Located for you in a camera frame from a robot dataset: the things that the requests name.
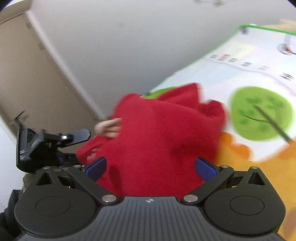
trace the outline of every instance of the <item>silver screw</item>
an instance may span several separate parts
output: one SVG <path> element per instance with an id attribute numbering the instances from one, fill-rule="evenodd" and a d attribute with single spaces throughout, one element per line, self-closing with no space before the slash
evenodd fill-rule
<path id="1" fill-rule="evenodd" d="M 102 200 L 104 202 L 114 202 L 114 201 L 116 201 L 116 199 L 117 199 L 117 197 L 112 195 L 112 194 L 105 195 L 105 196 L 102 197 Z"/>
<path id="2" fill-rule="evenodd" d="M 185 195 L 183 197 L 183 199 L 184 199 L 185 202 L 196 202 L 198 200 L 198 197 L 195 196 L 195 195 L 189 194 L 189 195 Z"/>

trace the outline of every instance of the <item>play mat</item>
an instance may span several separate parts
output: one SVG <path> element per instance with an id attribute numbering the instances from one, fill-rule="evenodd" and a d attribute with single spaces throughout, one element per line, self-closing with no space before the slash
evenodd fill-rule
<path id="1" fill-rule="evenodd" d="M 286 207 L 279 234 L 296 241 L 296 34 L 253 25 L 151 92 L 199 83 L 202 101 L 223 103 L 228 121 L 217 166 L 259 166 Z"/>

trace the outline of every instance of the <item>green tree print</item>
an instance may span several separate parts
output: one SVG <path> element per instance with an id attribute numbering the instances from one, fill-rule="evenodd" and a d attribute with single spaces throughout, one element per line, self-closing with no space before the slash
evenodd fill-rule
<path id="1" fill-rule="evenodd" d="M 285 131 L 294 111 L 283 96 L 260 87 L 242 87 L 231 96 L 230 107 L 234 129 L 243 138 L 264 141 L 280 135 L 291 141 Z"/>

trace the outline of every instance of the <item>black device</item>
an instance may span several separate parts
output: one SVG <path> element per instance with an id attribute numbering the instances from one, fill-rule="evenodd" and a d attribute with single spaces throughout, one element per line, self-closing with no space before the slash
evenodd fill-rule
<path id="1" fill-rule="evenodd" d="M 180 201 L 172 196 L 118 198 L 96 183 L 107 169 L 106 158 L 84 167 L 55 165 L 57 143 L 75 143 L 76 132 L 66 135 L 68 144 L 61 134 L 44 131 L 33 133 L 28 142 L 31 132 L 21 126 L 18 136 L 18 151 L 29 146 L 28 164 L 17 159 L 18 167 L 37 170 L 15 206 L 22 230 L 18 241 L 283 240 L 277 231 L 284 204 L 258 167 L 234 171 L 197 158 L 195 170 L 205 183 Z"/>

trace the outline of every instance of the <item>red garment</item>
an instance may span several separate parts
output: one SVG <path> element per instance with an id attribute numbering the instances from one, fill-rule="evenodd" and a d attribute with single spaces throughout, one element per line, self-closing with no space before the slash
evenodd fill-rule
<path id="1" fill-rule="evenodd" d="M 97 181 L 117 196 L 177 196 L 203 183 L 194 170 L 197 157 L 214 161 L 225 114 L 217 101 L 198 102 L 196 84 L 158 99 L 128 94 L 112 117 L 122 118 L 114 139 L 96 136 L 76 153 L 81 164 L 98 148 L 107 171 Z"/>

